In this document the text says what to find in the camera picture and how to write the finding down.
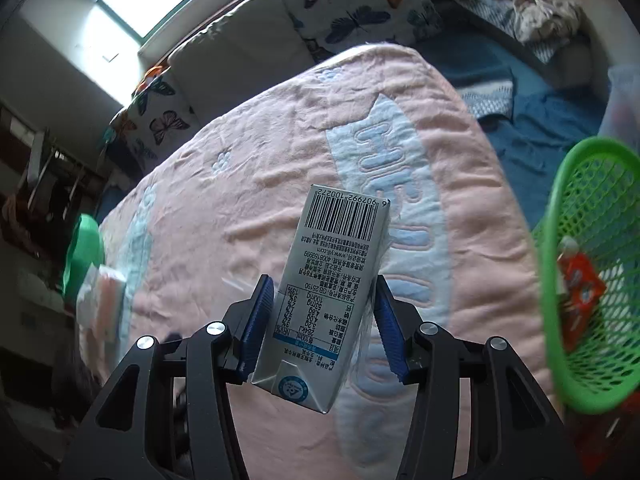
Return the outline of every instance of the blue circular logo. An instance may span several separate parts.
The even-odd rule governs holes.
[[[309,388],[306,387],[305,381],[293,375],[288,375],[280,380],[278,391],[283,399],[291,402],[302,402],[309,394]]]

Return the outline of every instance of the barcode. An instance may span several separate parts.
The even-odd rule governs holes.
[[[344,196],[320,195],[316,191],[305,227],[369,242],[378,211],[378,202],[369,200],[372,203],[356,202]]]

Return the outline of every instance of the white carton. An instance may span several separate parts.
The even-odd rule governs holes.
[[[389,200],[312,186],[252,383],[320,413],[334,403],[358,338]]]

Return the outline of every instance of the basket mesh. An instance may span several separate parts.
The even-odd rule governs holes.
[[[607,284],[566,360],[592,394],[609,392],[640,364],[640,182],[616,158],[592,156],[575,168],[561,202],[557,242],[577,240]],[[533,234],[538,239],[540,228]]]

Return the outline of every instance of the window frame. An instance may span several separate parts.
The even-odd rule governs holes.
[[[133,27],[127,23],[123,17],[121,17],[115,10],[111,9],[111,7],[104,0],[97,0],[96,4],[106,12],[109,17],[116,22],[127,34],[129,34],[134,40],[136,40],[141,46],[144,45],[162,26],[168,22],[181,8],[183,8],[190,0],[181,0],[173,9],[171,9],[159,22],[157,22],[154,27],[144,36],[141,36],[137,33]]]

